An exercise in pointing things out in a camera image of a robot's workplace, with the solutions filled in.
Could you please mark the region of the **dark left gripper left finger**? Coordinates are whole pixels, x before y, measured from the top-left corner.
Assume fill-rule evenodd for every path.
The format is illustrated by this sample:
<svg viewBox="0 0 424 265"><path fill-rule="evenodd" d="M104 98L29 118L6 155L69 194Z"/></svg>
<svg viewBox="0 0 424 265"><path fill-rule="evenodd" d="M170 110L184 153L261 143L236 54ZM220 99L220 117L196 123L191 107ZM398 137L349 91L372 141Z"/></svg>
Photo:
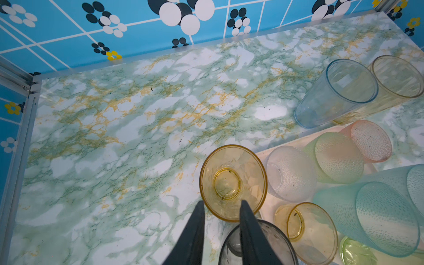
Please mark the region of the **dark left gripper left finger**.
<svg viewBox="0 0 424 265"><path fill-rule="evenodd" d="M199 201L173 250L163 265L201 265L204 247L205 211Z"/></svg>

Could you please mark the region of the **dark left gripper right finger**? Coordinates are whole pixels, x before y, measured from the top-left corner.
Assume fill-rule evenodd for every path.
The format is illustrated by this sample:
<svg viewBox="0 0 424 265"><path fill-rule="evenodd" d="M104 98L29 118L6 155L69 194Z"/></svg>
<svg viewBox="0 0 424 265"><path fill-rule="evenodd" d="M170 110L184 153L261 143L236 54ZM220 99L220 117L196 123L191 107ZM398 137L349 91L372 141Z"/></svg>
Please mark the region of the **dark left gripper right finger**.
<svg viewBox="0 0 424 265"><path fill-rule="evenodd" d="M245 200L240 207L240 241L243 265L282 265Z"/></svg>

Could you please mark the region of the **grey smoky glass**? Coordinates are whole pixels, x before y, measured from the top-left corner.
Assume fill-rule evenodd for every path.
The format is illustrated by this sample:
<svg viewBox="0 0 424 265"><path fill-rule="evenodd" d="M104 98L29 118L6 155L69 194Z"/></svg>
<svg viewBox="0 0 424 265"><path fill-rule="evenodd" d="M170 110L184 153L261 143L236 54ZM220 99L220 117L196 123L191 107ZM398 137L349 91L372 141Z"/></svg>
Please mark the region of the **grey smoky glass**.
<svg viewBox="0 0 424 265"><path fill-rule="evenodd" d="M265 239L253 240L236 226L223 243L219 264L297 265L297 255L286 235L270 222L259 219L258 224Z"/></svg>

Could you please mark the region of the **amber short glass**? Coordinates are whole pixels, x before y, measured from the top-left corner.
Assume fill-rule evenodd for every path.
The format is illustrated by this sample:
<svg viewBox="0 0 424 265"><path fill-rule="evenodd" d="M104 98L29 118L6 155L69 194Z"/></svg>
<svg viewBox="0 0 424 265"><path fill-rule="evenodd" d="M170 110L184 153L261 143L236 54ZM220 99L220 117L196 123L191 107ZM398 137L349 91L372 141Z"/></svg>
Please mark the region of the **amber short glass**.
<svg viewBox="0 0 424 265"><path fill-rule="evenodd" d="M329 265L335 258L337 230L320 206L309 202L281 205L274 224L289 238L297 257L306 265Z"/></svg>

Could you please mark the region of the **clear frosted textured cup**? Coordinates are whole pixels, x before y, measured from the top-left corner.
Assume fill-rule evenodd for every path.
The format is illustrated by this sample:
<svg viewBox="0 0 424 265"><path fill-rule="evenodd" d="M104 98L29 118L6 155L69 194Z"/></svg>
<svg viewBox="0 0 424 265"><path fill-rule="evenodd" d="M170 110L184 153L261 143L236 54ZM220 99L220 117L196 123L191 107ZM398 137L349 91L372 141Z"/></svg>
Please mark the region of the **clear frosted textured cup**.
<svg viewBox="0 0 424 265"><path fill-rule="evenodd" d="M266 158L268 193L287 202L303 202L315 192L317 174L311 159L292 146L274 149Z"/></svg>

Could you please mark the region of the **green clear glass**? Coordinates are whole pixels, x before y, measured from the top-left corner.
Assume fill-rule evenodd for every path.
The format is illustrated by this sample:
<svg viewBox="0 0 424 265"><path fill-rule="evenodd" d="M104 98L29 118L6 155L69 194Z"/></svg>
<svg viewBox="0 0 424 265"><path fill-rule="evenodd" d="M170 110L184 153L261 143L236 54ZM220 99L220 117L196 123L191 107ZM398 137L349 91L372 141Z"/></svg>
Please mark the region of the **green clear glass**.
<svg viewBox="0 0 424 265"><path fill-rule="evenodd" d="M339 245L343 265L423 265L424 241L407 257L393 257L345 236Z"/></svg>

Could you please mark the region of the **light green textured cup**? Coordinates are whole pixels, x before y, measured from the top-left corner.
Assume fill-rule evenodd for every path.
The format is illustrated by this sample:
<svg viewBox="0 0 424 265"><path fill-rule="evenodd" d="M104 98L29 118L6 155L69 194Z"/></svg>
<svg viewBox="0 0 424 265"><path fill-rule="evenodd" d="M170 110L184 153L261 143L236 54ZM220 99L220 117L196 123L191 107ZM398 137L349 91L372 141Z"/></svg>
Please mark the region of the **light green textured cup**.
<svg viewBox="0 0 424 265"><path fill-rule="evenodd" d="M321 183L351 184L363 176L360 150L350 138L338 132L318 136L303 151L311 158Z"/></svg>

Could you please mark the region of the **teal textured cup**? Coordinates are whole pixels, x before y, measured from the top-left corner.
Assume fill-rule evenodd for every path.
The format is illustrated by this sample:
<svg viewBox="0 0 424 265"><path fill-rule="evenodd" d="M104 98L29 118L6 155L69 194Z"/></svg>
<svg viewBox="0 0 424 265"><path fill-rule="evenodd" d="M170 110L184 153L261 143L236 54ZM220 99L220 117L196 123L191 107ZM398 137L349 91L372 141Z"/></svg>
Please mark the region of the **teal textured cup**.
<svg viewBox="0 0 424 265"><path fill-rule="evenodd" d="M324 209L336 229L393 257L415 252L420 241L417 217L406 199L381 182L341 185L318 191L312 202Z"/></svg>
<svg viewBox="0 0 424 265"><path fill-rule="evenodd" d="M382 182L399 192L411 205L424 229L424 165L393 168L365 175L359 182Z"/></svg>

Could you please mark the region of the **pink textured cup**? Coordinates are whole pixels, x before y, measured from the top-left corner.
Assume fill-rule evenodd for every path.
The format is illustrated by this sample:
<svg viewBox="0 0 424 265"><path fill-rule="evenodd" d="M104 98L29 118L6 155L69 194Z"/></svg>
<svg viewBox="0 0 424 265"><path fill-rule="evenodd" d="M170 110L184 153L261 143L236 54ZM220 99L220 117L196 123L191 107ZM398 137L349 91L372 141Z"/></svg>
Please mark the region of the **pink textured cup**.
<svg viewBox="0 0 424 265"><path fill-rule="evenodd" d="M339 133L355 143L365 164L384 162L392 155L392 143L389 136L380 126L371 121L356 121Z"/></svg>

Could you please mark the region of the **yellow clear tall glass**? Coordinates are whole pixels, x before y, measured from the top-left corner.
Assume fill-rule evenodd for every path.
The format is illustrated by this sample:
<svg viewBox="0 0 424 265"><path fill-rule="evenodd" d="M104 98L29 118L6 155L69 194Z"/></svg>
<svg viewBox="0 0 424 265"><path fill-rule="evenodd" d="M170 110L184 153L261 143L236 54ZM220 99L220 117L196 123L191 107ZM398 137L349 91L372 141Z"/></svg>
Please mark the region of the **yellow clear tall glass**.
<svg viewBox="0 0 424 265"><path fill-rule="evenodd" d="M334 120L345 125L395 107L424 92L424 78L416 67L399 57L379 56L368 66L377 80L379 92L370 103Z"/></svg>

